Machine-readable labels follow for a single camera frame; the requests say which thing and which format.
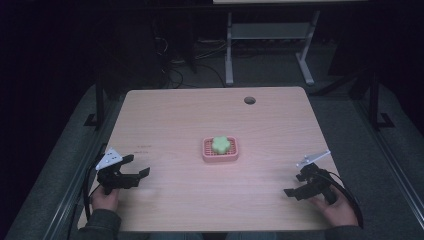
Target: hole in table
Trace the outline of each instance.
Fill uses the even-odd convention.
[[[244,102],[246,104],[252,105],[256,103],[256,99],[254,97],[245,97]]]

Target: gray floor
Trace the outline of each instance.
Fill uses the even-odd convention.
[[[233,87],[301,86],[306,92],[314,92],[331,84],[337,77],[327,76],[334,45],[313,45],[307,58],[314,86],[307,86],[295,61],[294,53],[299,45],[283,48],[253,48],[234,58]],[[224,58],[218,53],[199,59],[198,72],[194,74],[185,65],[175,66],[184,77],[181,88],[193,86],[222,87],[217,73],[225,76]],[[180,81],[177,72],[171,72],[174,86]],[[394,95],[382,87],[380,109],[392,118],[396,128],[382,129],[376,133],[363,113],[366,98],[352,101],[346,84],[325,97],[310,97],[318,122],[339,173],[361,201],[365,231],[371,239],[424,239],[424,231],[411,209],[396,175],[393,173],[387,153],[381,149],[381,139],[397,159],[397,163],[411,182],[418,195],[424,196],[424,141],[422,135],[402,112]],[[84,127],[87,116],[95,112],[94,88],[75,109],[74,114],[57,142],[43,172],[28,196],[12,226],[7,239],[66,239],[72,217],[75,195],[68,194],[78,185],[72,185],[80,177],[77,171],[85,161],[91,161],[102,143],[106,143],[125,96],[120,100],[106,101],[107,122],[99,130]],[[79,203],[77,215],[81,211]],[[322,239],[322,232],[283,232],[282,239]],[[120,234],[121,239],[142,239],[138,234]]]

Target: wire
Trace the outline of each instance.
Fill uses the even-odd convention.
[[[93,192],[94,191],[96,191],[97,190],[97,188],[99,188],[100,187],[100,184],[99,185],[97,185],[97,187],[93,190],[93,191],[91,191],[91,193],[90,193],[90,195],[88,196],[89,198],[91,198],[91,195],[93,195]]]
[[[207,66],[207,65],[198,64],[198,63],[196,64],[196,66],[199,66],[199,67],[205,67],[205,68],[208,68],[208,69],[212,70],[213,72],[215,72],[215,73],[216,73],[216,75],[218,76],[219,80],[221,81],[222,87],[223,87],[223,88],[226,88],[226,87],[227,87],[227,86],[225,85],[224,79],[222,79],[221,75],[219,75],[218,71],[216,71],[214,68],[212,68],[212,67],[210,67],[210,66]]]
[[[218,44],[222,44],[225,43],[225,40],[197,40],[198,43],[200,44],[204,44],[204,45],[218,45]]]
[[[330,179],[326,176],[323,176],[321,174],[318,173],[312,173],[315,176],[321,177],[325,180],[327,180],[328,182],[330,182],[334,187],[336,187],[346,198],[347,200],[352,204],[352,208],[353,208],[353,212],[356,215],[356,219],[358,220],[358,225],[361,228],[364,228],[364,219],[362,216],[362,212],[361,209],[359,208],[358,203],[355,200],[355,197],[353,195],[351,195],[346,189],[344,189],[338,182],[334,181],[333,179]]]
[[[162,68],[161,69],[162,73],[165,75],[165,77],[167,77],[168,81],[166,81],[166,83],[163,85],[162,88],[168,89],[169,88],[169,83],[170,83],[170,77],[169,75],[165,72],[165,70]]]
[[[239,46],[239,45],[240,45],[240,44],[235,45],[235,46],[234,46],[234,48],[233,48],[233,50],[232,50],[231,56],[232,56],[233,58],[254,58],[254,57],[256,57],[256,56],[259,56],[259,55],[260,55],[260,53],[259,53],[259,49],[258,49],[257,47],[253,47],[253,46],[251,46],[251,44],[249,44],[248,42],[247,42],[247,43],[242,44],[242,47],[241,47],[241,46]],[[249,48],[253,49],[253,50],[255,51],[255,53],[249,54],[249,53],[248,53]]]
[[[168,44],[168,41],[166,41],[166,39],[165,38],[161,38],[161,37],[156,37],[155,38],[156,40],[162,40],[162,41],[164,41],[165,42],[165,49],[163,49],[163,53],[165,53],[166,52],[166,50],[168,50],[168,47],[169,47],[169,44]]]
[[[194,86],[194,85],[190,85],[190,84],[185,84],[185,83],[183,83],[181,85],[186,86],[186,87],[192,87],[192,88],[200,88],[198,86]]]
[[[179,72],[179,71],[177,71],[177,70],[175,70],[175,69],[169,69],[170,71],[173,71],[173,72],[176,72],[178,75],[180,75],[180,78],[181,78],[181,80],[179,81],[179,82],[174,82],[173,80],[172,80],[172,78],[171,78],[171,76],[168,74],[168,79],[169,79],[169,82],[171,83],[171,85],[172,85],[172,88],[173,89],[177,89],[177,88],[179,88],[179,87],[181,87],[181,85],[183,85],[183,81],[184,81],[184,76],[183,76],[183,74],[181,73],[181,72]]]
[[[343,186],[344,186],[344,188],[346,189],[346,191],[348,191],[349,192],[349,194],[353,197],[353,198],[355,198],[355,201],[356,202],[358,202],[359,203],[359,201],[358,201],[358,199],[355,197],[355,195],[353,195],[352,194],[352,191],[350,191],[350,189],[349,189],[349,187],[346,185],[346,183],[343,181],[343,179],[341,179],[340,177],[339,177],[339,175],[337,175],[337,174],[335,174],[335,173],[333,173],[333,172],[328,172],[329,174],[332,174],[333,176],[336,176],[342,183],[343,183]]]
[[[231,43],[231,46],[236,44],[237,42],[238,42],[238,40],[233,41]],[[206,52],[206,53],[199,54],[199,55],[195,56],[194,59],[199,60],[199,59],[204,59],[204,58],[210,57],[212,55],[215,55],[219,52],[224,51],[226,46],[227,46],[227,43],[224,41],[224,44],[222,44],[218,48],[211,50],[209,52]],[[171,60],[171,63],[173,63],[173,64],[183,64],[183,63],[185,63],[185,61],[184,60]]]
[[[80,190],[80,195],[77,198],[77,201],[74,203],[74,206],[73,206],[73,209],[72,209],[72,217],[71,217],[71,222],[70,222],[69,228],[68,228],[67,239],[70,239],[70,237],[71,237],[71,230],[72,230],[72,226],[73,226],[73,220],[75,219],[75,214],[76,214],[76,211],[77,211],[78,202],[81,199],[81,193],[82,193],[83,202],[84,202],[85,216],[87,217],[87,221],[90,219],[90,216],[91,216],[91,214],[90,214],[90,197],[91,197],[91,194],[88,195],[88,180],[90,178],[90,173],[93,170],[93,168],[96,165],[96,163],[98,162],[98,160],[99,159],[96,158],[91,163],[91,165],[88,167],[88,169],[85,172],[84,181],[82,183],[81,190]]]

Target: green sponge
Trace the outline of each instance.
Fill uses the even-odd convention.
[[[227,137],[214,137],[212,140],[212,151],[217,154],[225,154],[230,150],[231,143],[228,141]]]

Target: black cable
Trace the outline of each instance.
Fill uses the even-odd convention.
[[[253,50],[255,50],[255,53],[253,53],[253,54],[248,54],[247,52],[249,51],[249,48],[251,48],[251,49],[253,49]],[[245,52],[245,56],[243,56],[242,54],[238,54],[237,53],[237,50],[241,50],[241,51],[243,51],[243,52]],[[243,43],[243,44],[238,44],[238,45],[234,45],[234,47],[233,47],[233,50],[232,50],[232,54],[231,54],[231,56],[233,57],[233,58],[253,58],[253,57],[256,57],[256,56],[259,56],[260,54],[259,54],[259,49],[257,48],[257,47],[253,47],[253,46],[251,46],[251,44],[249,44],[248,42],[246,42],[246,43]]]
[[[225,42],[226,42],[225,40],[215,40],[215,41],[210,41],[210,42],[205,42],[205,41],[201,41],[201,40],[196,41],[197,44],[206,45],[206,46],[222,45]]]
[[[93,170],[93,168],[96,166],[97,162],[101,160],[101,157],[96,158],[90,165],[90,167],[87,169],[84,177],[84,182],[82,186],[82,195],[83,195],[83,201],[84,201],[84,209],[85,209],[85,216],[87,217],[87,221],[90,220],[91,213],[90,213],[90,195],[88,194],[88,181],[90,180],[90,173]]]
[[[171,78],[171,76],[169,76],[169,74],[168,74],[168,78],[169,78],[169,81],[171,82],[171,84],[172,84],[172,87],[174,88],[174,89],[177,89],[177,88],[179,88],[179,87],[181,87],[181,85],[183,85],[183,81],[184,81],[184,76],[183,76],[183,74],[181,73],[181,72],[179,72],[179,71],[177,71],[177,70],[175,70],[175,69],[169,69],[170,71],[173,71],[173,72],[175,72],[175,73],[177,73],[178,75],[180,75],[180,77],[181,77],[181,81],[180,82],[178,82],[178,85],[176,86],[176,87],[174,87],[174,85],[173,85],[173,83],[175,83],[173,80],[172,80],[172,78]]]
[[[364,219],[362,216],[362,212],[361,212],[361,209],[359,208],[358,203],[355,200],[355,197],[351,195],[346,189],[344,189],[338,182],[334,181],[333,179],[330,179],[318,173],[312,173],[312,174],[330,182],[347,198],[347,200],[352,204],[353,212],[356,215],[356,219],[358,220],[359,227],[364,228]]]
[[[339,175],[333,173],[333,172],[328,172],[329,174],[332,174],[333,176],[336,176],[342,183],[344,188],[346,189],[346,191],[348,191],[348,193],[350,194],[350,196],[352,196],[353,198],[355,198],[355,201],[357,203],[360,203],[360,201],[355,197],[355,195],[353,195],[352,191],[350,191],[349,186],[343,181],[343,179],[341,179],[341,177],[339,177]]]
[[[99,188],[99,187],[100,187],[100,184],[99,184],[99,185],[97,185],[97,187],[96,187],[93,191],[91,191],[90,195],[88,195],[88,199],[90,199],[90,198],[91,198],[91,195],[93,195],[93,192],[94,192],[94,191],[96,191],[96,190],[97,190],[97,188]]]
[[[163,89],[169,89],[169,83],[171,82],[171,78],[169,77],[169,73],[166,73],[165,70],[161,69],[162,74],[166,77],[167,81],[163,84]]]
[[[191,87],[191,88],[200,88],[198,86],[194,86],[194,85],[190,85],[190,84],[185,84],[185,83],[183,83],[181,85],[186,86],[186,87]]]
[[[223,88],[226,88],[226,87],[227,87],[227,86],[225,85],[225,82],[224,82],[224,80],[222,79],[221,75],[219,75],[218,71],[216,71],[214,68],[212,68],[212,67],[210,67],[210,66],[207,66],[207,65],[198,64],[198,63],[196,63],[196,66],[199,66],[199,67],[205,67],[205,68],[208,68],[208,69],[212,70],[213,72],[215,72],[215,73],[216,73],[216,75],[218,76],[219,80],[221,81],[222,87],[223,87]]]

